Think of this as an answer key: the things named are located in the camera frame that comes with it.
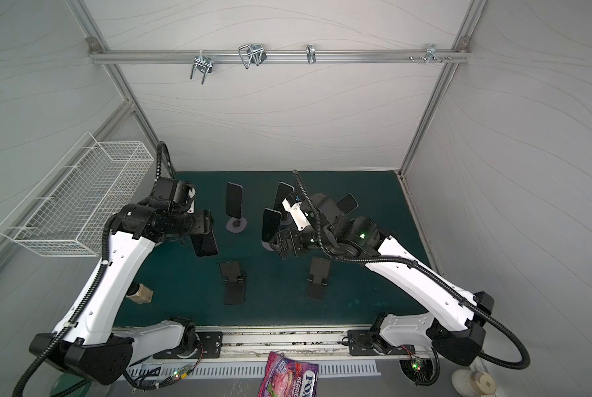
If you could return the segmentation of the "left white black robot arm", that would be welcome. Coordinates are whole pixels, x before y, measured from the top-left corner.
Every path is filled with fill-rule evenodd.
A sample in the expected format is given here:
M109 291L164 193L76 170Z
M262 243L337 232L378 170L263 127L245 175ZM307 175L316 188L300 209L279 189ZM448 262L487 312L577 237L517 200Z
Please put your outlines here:
M170 238L188 238L195 253L216 254L213 218L195 210L196 188L176 176L163 177L171 166L168 147L156 148L155 183L150 195L112 214L102 227L102 254L69 312L50 333L39 333L29 346L35 359L12 394L21 396L43 363L81 377L82 383L110 385L130 365L159 352L192 352L193 324L165 320L148 327L114 332L113 324L135 276L156 246Z

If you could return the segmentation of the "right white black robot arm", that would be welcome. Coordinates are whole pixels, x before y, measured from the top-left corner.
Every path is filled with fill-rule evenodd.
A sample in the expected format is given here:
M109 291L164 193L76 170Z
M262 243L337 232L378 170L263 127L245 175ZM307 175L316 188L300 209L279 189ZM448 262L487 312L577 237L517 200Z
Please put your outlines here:
M307 192L299 172L292 185L277 186L274 207L265 209L263 246L285 259L320 251L327 261L360 265L390 281L426 309L426 314L381 314L370 329L370 348L385 355L404 345L430 347L437 356L468 366L480 358L524 370L526 346L493 318L494 299L472 293L440 276L370 218L352 218L357 201L339 202Z

